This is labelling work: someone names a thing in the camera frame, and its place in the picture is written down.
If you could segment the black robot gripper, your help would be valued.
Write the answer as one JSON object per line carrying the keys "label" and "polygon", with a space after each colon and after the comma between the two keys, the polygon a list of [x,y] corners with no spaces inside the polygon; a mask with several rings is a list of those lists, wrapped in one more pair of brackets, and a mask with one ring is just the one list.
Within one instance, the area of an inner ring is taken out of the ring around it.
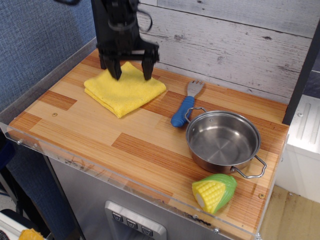
{"label": "black robot gripper", "polygon": [[120,60],[140,60],[145,80],[150,80],[155,62],[160,60],[159,45],[140,37],[137,24],[114,26],[106,24],[97,34],[97,48],[111,76],[119,80]]}

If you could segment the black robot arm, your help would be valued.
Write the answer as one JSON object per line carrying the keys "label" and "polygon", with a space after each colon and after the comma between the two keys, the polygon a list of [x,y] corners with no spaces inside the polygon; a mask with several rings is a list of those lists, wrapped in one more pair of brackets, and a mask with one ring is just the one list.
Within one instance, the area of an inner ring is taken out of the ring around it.
{"label": "black robot arm", "polygon": [[91,2],[100,67],[119,79],[120,61],[141,61],[146,80],[152,77],[159,61],[159,45],[141,38],[137,13],[138,0],[93,0]]}

